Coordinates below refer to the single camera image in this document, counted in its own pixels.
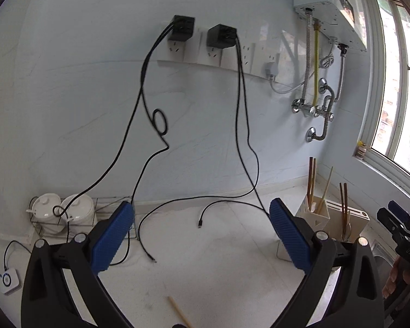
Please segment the person's right hand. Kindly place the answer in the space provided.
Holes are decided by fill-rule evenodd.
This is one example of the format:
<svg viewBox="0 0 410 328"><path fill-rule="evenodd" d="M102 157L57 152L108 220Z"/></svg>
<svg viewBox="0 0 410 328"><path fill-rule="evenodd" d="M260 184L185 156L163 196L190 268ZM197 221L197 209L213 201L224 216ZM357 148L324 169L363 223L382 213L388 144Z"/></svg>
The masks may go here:
<svg viewBox="0 0 410 328"><path fill-rule="evenodd" d="M393 267L389 273L389 276L382 289L382 295L384 298L388 298L395 292L396 284L399 283L399 279L402 279L407 285L410 285L410 270L402 268L405 263L401 257L396 258Z"/></svg>

